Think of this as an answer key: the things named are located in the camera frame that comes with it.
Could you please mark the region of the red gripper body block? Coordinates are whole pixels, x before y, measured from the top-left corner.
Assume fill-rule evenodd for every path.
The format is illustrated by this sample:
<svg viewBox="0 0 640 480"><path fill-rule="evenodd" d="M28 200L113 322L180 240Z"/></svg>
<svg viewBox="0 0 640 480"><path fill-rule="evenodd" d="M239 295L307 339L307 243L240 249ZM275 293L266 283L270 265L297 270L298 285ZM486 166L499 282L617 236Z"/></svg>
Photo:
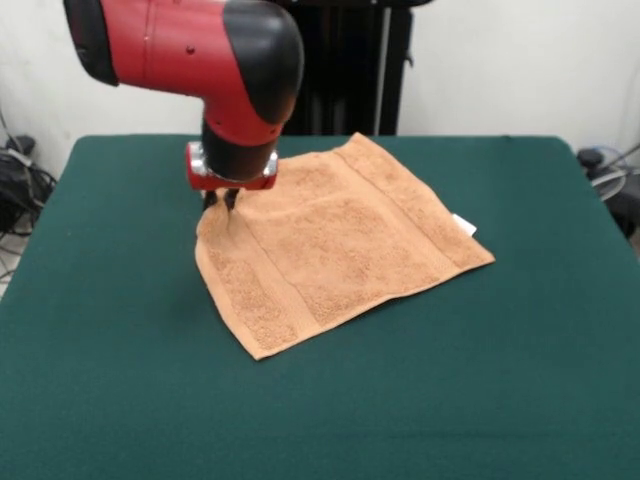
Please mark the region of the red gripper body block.
<svg viewBox="0 0 640 480"><path fill-rule="evenodd" d="M186 145L186 175L194 190L215 191L220 188L268 190L275 184L278 164L278 153L273 151L257 177L243 181L231 180L221 177L207 166L206 155L200 141L191 141Z"/></svg>

